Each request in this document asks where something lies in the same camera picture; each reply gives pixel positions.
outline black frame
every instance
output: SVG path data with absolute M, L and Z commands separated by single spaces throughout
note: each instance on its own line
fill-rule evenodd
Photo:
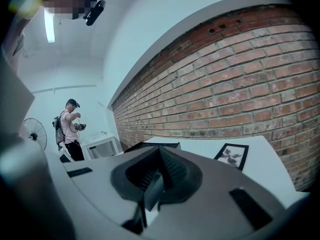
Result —
M 240 163 L 239 167 L 235 167 L 234 166 L 235 168 L 237 168 L 240 171 L 242 171 L 244 169 L 244 166 L 245 166 L 245 163 L 246 163 L 249 146 L 248 145 L 238 145 L 238 144 L 225 143 L 223 145 L 223 147 L 220 149 L 219 153 L 214 157 L 215 160 L 218 160 L 221 157 L 221 155 L 223 154 L 223 152 L 224 152 L 224 150 L 226 149 L 227 146 L 244 148 L 243 156 L 242 156 L 241 163 Z

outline white ceiling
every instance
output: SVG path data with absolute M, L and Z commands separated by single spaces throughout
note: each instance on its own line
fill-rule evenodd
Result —
M 54 18 L 55 43 L 48 43 L 44 22 L 44 9 L 41 8 L 26 27 L 24 50 L 33 54 L 48 49 L 61 55 L 103 58 L 126 9 L 133 0 L 105 0 L 104 11 L 92 26 L 84 19 Z

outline baseball cap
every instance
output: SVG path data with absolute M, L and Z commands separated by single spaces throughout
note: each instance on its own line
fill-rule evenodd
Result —
M 70 98 L 70 99 L 67 101 L 67 104 L 68 104 L 68 103 L 70 103 L 70 104 L 74 105 L 76 108 L 80 108 L 79 103 L 78 103 L 78 102 L 76 102 L 76 100 L 75 100 L 75 99 L 73 99 L 73 98 Z

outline fluorescent light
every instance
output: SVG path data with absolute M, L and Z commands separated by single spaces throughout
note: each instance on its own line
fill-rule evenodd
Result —
M 49 13 L 45 8 L 44 11 L 44 25 L 45 25 L 45 32 L 46 38 L 48 39 L 48 43 L 54 43 L 56 41 L 55 38 L 55 28 L 54 28 L 54 14 Z

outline plant artwork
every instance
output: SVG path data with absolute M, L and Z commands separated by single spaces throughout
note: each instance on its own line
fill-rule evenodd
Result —
M 249 146 L 226 143 L 214 159 L 243 170 Z

